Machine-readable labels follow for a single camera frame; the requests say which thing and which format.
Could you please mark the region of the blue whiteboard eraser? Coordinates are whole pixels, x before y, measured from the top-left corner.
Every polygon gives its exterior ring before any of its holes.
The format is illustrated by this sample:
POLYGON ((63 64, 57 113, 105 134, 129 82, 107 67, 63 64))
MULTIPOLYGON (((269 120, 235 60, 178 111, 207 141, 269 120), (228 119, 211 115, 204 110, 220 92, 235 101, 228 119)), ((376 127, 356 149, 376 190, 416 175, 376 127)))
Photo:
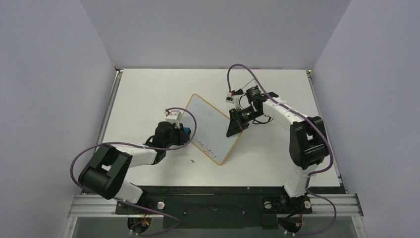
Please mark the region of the blue whiteboard eraser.
POLYGON ((183 131, 188 135, 188 136, 190 136, 191 135, 191 129, 189 128, 189 127, 184 127, 183 128, 183 131))

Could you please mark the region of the yellow framed whiteboard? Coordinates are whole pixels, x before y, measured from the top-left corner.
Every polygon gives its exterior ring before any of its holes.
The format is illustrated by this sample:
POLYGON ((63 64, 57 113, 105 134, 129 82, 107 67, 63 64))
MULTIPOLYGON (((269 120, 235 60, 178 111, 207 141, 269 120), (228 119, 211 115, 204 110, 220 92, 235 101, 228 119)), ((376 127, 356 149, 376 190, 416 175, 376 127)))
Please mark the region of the yellow framed whiteboard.
POLYGON ((221 166, 239 141, 241 133, 227 137, 230 118, 198 94, 192 94, 183 113, 181 123, 193 128, 196 119, 197 131, 192 143, 214 163, 221 166))

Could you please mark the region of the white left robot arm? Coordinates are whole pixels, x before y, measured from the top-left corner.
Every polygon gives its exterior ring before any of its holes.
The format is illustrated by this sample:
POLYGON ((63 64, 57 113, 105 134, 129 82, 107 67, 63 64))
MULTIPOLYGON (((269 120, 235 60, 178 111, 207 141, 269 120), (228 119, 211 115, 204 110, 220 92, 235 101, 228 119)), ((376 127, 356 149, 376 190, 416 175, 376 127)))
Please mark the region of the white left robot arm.
POLYGON ((78 183, 105 199, 128 202, 135 213, 147 209, 144 191, 125 179, 130 168, 155 165, 162 161, 168 150, 184 146, 190 140, 191 129, 182 123, 161 121, 146 143, 140 147, 103 143, 88 161, 78 177, 78 183))

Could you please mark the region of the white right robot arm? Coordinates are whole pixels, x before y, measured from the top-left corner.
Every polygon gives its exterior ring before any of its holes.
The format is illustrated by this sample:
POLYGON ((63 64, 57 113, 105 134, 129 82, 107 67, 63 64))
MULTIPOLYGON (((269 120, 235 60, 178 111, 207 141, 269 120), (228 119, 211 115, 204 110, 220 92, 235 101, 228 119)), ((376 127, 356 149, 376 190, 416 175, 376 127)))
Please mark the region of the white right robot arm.
POLYGON ((226 137, 232 137, 249 127, 251 121, 268 116, 289 130, 289 154, 292 170, 284 184, 286 194, 280 197, 279 205, 291 212, 299 206, 298 197, 306 193, 310 173, 314 172, 329 151, 323 137, 326 136, 323 120, 307 117, 283 104, 277 94, 265 95, 258 86, 246 91, 228 92, 226 102, 234 104, 229 110, 230 122, 226 137))

